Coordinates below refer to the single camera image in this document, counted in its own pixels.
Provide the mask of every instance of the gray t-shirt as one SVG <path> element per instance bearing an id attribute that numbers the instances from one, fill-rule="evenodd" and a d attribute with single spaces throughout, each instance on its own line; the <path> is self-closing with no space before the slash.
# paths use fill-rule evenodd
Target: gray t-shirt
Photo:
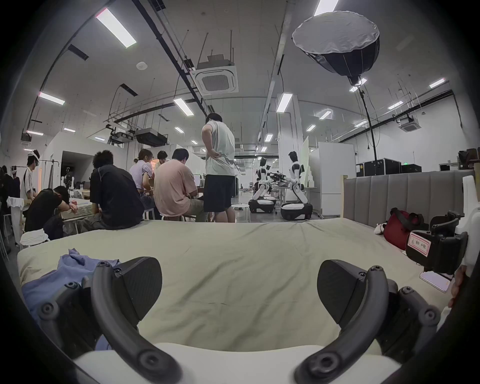
<path id="1" fill-rule="evenodd" d="M 232 131 L 220 121 L 210 120 L 207 124 L 212 127 L 213 149 L 222 156 L 212 158 L 207 154 L 206 174 L 235 176 L 235 137 Z"/>

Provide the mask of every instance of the bed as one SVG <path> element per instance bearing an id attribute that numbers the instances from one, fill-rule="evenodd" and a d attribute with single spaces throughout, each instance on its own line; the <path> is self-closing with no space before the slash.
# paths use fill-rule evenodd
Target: bed
<path id="1" fill-rule="evenodd" d="M 140 322 L 152 343 L 257 351 L 326 345 L 339 327 L 316 289 L 322 261 L 361 268 L 381 265 L 399 287 L 410 285 L 442 309 L 450 298 L 419 279 L 422 267 L 373 228 L 347 218 L 287 223 L 148 221 L 130 229 L 97 230 L 22 250 L 21 284 L 56 268 L 75 248 L 96 259 L 159 260 L 163 287 Z M 378 353 L 373 345 L 371 353 Z"/>

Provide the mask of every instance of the phone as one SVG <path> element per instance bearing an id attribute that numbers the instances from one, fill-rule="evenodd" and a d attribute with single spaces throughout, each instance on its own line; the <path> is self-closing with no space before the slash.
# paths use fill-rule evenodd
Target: phone
<path id="1" fill-rule="evenodd" d="M 448 291 L 448 287 L 450 286 L 451 283 L 451 276 L 447 275 L 449 278 L 439 275 L 438 273 L 435 273 L 434 271 L 428 271 L 428 272 L 422 272 L 420 274 L 420 279 L 423 281 L 427 282 L 431 286 L 434 286 L 437 288 L 439 291 L 445 293 Z"/>

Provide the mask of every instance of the headboard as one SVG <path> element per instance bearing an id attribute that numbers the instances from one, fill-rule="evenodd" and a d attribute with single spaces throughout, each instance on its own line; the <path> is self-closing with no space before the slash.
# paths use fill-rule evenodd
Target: headboard
<path id="1" fill-rule="evenodd" d="M 394 207 L 422 214 L 426 223 L 448 210 L 463 213 L 462 179 L 473 170 L 400 173 L 344 179 L 343 217 L 375 227 Z"/>

